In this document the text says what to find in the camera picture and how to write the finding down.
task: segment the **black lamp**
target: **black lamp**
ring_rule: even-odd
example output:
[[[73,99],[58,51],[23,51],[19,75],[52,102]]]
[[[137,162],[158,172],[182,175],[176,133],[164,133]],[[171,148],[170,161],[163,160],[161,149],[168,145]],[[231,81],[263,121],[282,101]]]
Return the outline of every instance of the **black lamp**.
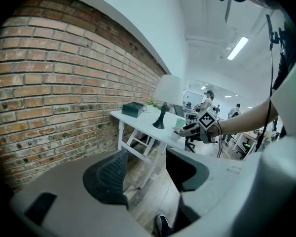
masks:
[[[159,118],[152,125],[158,129],[164,129],[163,118],[166,112],[170,110],[168,104],[182,105],[183,87],[181,79],[172,75],[163,75],[153,94],[153,98],[164,102],[164,104],[160,108]]]

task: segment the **fluorescent light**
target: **fluorescent light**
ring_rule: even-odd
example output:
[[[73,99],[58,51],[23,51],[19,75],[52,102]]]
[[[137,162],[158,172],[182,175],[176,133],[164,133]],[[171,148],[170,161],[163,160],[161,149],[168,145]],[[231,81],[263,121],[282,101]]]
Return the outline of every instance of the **fluorescent light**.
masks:
[[[247,44],[248,41],[249,41],[248,38],[242,36],[241,39],[240,39],[240,41],[237,43],[237,45],[233,49],[233,51],[227,57],[227,59],[230,60],[230,61],[232,61],[233,58],[235,58],[236,55],[240,52],[240,50],[245,46],[245,44]]]

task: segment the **brick wall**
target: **brick wall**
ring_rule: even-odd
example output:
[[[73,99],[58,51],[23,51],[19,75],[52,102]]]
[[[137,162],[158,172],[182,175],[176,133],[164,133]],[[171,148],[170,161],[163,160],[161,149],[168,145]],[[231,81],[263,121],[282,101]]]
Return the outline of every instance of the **brick wall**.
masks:
[[[24,1],[0,30],[1,179],[19,190],[62,162],[116,149],[110,112],[145,102],[163,74],[129,32],[94,8]]]

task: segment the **robotic hand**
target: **robotic hand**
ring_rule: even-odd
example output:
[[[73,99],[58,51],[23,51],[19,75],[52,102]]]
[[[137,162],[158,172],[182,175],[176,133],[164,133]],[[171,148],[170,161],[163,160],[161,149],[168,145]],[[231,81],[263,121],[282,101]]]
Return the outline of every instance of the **robotic hand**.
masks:
[[[197,115],[196,121],[186,125],[182,130],[174,131],[181,137],[191,137],[203,141],[203,143],[215,143],[212,136],[207,133],[216,121],[218,115],[209,107]]]

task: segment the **floor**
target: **floor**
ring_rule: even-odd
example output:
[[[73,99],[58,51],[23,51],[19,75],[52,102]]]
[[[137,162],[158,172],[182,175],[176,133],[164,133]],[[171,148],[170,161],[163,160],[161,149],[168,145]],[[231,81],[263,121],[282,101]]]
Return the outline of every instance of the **floor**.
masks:
[[[196,144],[196,153],[202,155],[208,155],[217,157],[219,145],[204,144],[202,142],[194,141]],[[233,143],[229,143],[229,146],[223,143],[221,158],[239,160],[240,154],[236,151],[232,151],[231,147]],[[155,143],[153,150],[149,153],[149,158],[153,158],[156,154],[158,144]],[[145,148],[139,144],[136,146],[136,150],[144,152]],[[133,154],[128,155],[128,170],[124,181],[124,195],[128,198],[129,212],[134,219],[153,236],[157,236],[154,232],[154,217],[159,213],[164,214],[170,225],[173,224],[178,209],[178,203],[180,194],[174,186],[167,170],[166,170],[166,158],[163,154],[148,179],[145,186],[140,190],[139,186],[140,178],[147,170],[146,164]]]

